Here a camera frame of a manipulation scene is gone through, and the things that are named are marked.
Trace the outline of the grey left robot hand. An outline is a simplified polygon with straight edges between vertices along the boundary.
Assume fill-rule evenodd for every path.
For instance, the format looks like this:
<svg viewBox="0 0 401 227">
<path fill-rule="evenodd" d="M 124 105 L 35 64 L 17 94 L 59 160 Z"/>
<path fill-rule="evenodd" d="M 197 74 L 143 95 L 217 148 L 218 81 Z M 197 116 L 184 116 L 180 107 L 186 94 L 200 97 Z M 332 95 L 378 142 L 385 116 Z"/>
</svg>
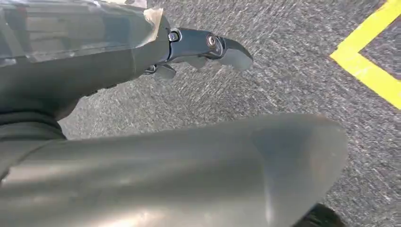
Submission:
<svg viewBox="0 0 401 227">
<path fill-rule="evenodd" d="M 146 1 L 1 1 L 1 226 L 345 226 L 319 202 L 348 157 L 344 130 L 323 116 L 87 140 L 58 124 L 101 89 L 208 60 L 253 64 L 240 43 L 172 28 Z"/>
</svg>

